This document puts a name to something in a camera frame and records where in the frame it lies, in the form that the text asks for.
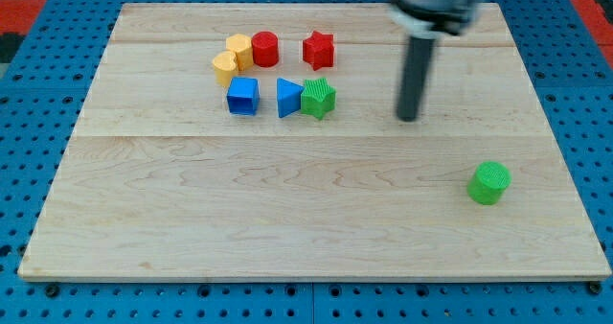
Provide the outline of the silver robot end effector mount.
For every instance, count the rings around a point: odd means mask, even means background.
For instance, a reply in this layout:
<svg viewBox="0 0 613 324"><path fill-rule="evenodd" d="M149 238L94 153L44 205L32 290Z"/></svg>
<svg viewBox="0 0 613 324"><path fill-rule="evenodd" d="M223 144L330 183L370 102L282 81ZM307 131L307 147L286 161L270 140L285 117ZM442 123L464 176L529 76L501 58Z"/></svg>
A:
<svg viewBox="0 0 613 324"><path fill-rule="evenodd" d="M479 17L485 0L389 0L390 16L410 36L436 39L462 35Z"/></svg>

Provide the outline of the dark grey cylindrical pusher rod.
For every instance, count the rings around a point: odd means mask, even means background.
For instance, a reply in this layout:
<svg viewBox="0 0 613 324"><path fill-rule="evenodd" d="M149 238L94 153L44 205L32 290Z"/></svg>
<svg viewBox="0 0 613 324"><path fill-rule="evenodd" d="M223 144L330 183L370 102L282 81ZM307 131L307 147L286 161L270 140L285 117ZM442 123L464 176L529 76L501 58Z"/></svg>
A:
<svg viewBox="0 0 613 324"><path fill-rule="evenodd" d="M419 116L435 45L435 39L408 37L396 107L397 117L401 121L413 122Z"/></svg>

